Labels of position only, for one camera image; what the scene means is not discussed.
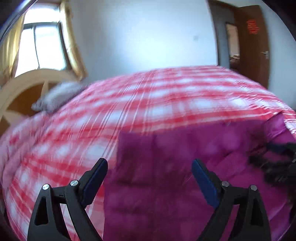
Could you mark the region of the beige brown wooden headboard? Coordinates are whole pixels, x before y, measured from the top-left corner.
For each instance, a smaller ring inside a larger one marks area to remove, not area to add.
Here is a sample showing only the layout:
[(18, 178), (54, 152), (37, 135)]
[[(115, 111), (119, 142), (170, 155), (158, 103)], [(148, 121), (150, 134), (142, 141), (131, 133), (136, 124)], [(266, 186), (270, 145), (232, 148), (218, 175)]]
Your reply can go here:
[(34, 116), (31, 105), (62, 81), (78, 79), (69, 70), (38, 69), (8, 81), (1, 89), (1, 135), (21, 118)]

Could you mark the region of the pink floral folded quilt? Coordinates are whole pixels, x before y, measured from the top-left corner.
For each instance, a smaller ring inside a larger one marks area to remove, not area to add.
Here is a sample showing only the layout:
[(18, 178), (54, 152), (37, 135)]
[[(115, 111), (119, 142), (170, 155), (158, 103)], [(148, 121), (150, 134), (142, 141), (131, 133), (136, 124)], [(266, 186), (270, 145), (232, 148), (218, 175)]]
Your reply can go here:
[(41, 112), (21, 118), (1, 137), (1, 187), (7, 189), (25, 155), (40, 140), (49, 115)]

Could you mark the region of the yellow curtain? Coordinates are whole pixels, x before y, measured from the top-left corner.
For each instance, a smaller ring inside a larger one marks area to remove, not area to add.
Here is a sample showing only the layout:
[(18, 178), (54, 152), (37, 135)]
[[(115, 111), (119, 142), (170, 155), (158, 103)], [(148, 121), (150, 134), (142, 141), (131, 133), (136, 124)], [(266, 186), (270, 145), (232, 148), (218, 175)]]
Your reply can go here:
[(15, 77), (25, 15), (26, 13), (19, 17), (1, 45), (1, 85)]
[(62, 34), (69, 63), (77, 79), (81, 81), (88, 76), (88, 73), (74, 36), (69, 1), (61, 1), (59, 9)]

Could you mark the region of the red white plaid bedsheet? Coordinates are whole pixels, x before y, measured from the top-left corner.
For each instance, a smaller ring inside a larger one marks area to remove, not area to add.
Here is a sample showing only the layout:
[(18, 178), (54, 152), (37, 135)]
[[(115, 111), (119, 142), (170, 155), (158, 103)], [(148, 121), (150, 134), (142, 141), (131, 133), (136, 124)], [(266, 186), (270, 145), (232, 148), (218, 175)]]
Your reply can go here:
[(141, 134), (222, 121), (266, 120), (283, 113), (295, 134), (295, 112), (262, 85), (220, 66), (156, 69), (89, 85), (54, 114), (1, 187), (8, 221), (27, 238), (33, 203), (44, 182), (65, 184), (100, 157), (115, 164), (121, 130)]

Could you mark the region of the striped grey pillow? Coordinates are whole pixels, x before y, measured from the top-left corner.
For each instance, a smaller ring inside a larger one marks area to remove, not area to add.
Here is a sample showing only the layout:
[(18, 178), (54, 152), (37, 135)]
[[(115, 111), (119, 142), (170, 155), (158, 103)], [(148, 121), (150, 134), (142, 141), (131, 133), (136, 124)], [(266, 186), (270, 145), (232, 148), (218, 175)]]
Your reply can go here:
[(78, 82), (61, 82), (33, 103), (31, 110), (36, 112), (45, 111), (46, 113), (54, 113), (86, 88), (87, 85)]

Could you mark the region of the window with grey frame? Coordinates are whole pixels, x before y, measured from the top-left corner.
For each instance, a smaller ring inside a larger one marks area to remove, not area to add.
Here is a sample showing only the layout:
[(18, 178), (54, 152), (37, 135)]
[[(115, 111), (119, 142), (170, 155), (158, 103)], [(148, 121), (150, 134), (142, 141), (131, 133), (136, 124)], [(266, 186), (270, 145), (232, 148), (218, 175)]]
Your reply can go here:
[(38, 69), (70, 68), (59, 22), (24, 24), (15, 76)]

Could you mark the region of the yellow curtain left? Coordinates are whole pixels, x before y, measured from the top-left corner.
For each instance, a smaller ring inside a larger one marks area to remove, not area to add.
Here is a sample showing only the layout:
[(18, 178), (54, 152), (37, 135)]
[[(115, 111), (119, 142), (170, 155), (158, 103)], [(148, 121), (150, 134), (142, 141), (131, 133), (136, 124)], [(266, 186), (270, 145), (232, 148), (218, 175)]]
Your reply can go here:
[(19, 17), (1, 45), (1, 85), (15, 77), (25, 15), (26, 13)]

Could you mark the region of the red paper door decoration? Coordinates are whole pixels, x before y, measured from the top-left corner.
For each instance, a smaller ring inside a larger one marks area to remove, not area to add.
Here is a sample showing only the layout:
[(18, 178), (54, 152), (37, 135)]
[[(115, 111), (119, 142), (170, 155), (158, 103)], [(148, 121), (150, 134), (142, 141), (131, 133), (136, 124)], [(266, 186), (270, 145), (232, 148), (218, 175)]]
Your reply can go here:
[(256, 20), (254, 20), (254, 19), (250, 19), (250, 20), (247, 20), (246, 23), (247, 23), (247, 29), (248, 29), (248, 32), (249, 32), (250, 34), (253, 34), (253, 35), (258, 34), (258, 32), (259, 32), (259, 27), (258, 27), (258, 25), (257, 25)]

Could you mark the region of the brown wooden door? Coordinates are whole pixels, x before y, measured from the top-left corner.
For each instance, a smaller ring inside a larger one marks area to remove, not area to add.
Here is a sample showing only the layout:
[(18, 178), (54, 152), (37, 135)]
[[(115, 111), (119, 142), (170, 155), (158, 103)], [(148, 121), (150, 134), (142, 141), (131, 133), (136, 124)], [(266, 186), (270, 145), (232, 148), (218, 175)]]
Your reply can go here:
[[(261, 7), (253, 5), (237, 8), (234, 17), (239, 39), (240, 74), (267, 88), (269, 85), (269, 59), (266, 59), (261, 52), (269, 51), (269, 39)], [(259, 27), (259, 32), (256, 35), (248, 32), (246, 21), (250, 19), (256, 20)]]

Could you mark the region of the magenta quilted down jacket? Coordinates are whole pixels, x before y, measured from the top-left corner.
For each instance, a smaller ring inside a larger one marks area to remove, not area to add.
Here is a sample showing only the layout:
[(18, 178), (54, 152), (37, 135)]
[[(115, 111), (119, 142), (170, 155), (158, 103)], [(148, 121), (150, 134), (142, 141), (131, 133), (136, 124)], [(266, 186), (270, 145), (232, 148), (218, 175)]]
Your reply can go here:
[(248, 163), (267, 142), (294, 142), (283, 115), (193, 125), (140, 135), (121, 132), (116, 166), (104, 182), (104, 240), (196, 240), (213, 208), (207, 204), (191, 165), (200, 159), (223, 181), (259, 189), (272, 240), (288, 228), (287, 190), (264, 181)]

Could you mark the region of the yellow curtain right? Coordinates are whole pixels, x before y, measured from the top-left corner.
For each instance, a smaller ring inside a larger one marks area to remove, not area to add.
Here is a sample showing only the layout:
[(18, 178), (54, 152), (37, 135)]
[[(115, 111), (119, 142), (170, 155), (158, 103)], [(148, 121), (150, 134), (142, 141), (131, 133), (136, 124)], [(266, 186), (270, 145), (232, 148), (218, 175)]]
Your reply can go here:
[(69, 63), (77, 79), (81, 81), (88, 76), (88, 73), (74, 36), (69, 1), (61, 1), (59, 9), (62, 34)]

